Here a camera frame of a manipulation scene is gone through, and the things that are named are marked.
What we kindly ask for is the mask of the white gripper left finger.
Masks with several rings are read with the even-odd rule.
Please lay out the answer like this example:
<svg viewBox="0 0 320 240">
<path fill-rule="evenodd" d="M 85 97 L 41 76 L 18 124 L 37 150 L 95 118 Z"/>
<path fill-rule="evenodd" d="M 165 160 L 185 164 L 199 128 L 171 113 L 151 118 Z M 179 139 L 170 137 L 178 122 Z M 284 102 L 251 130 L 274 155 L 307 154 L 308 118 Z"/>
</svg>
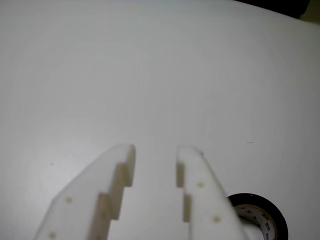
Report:
<svg viewBox="0 0 320 240">
<path fill-rule="evenodd" d="M 52 200 L 36 240 L 106 240 L 120 217 L 126 187 L 133 185 L 136 148 L 105 151 Z"/>
</svg>

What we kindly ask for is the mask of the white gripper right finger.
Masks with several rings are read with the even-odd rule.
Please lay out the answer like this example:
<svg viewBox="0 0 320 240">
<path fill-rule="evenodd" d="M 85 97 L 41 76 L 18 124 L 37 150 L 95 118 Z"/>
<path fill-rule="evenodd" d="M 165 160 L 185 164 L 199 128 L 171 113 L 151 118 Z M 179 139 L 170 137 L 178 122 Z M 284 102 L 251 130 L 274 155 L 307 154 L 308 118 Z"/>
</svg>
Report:
<svg viewBox="0 0 320 240">
<path fill-rule="evenodd" d="M 180 146 L 176 185 L 183 189 L 183 221 L 190 240 L 246 240 L 243 224 L 204 154 Z"/>
</svg>

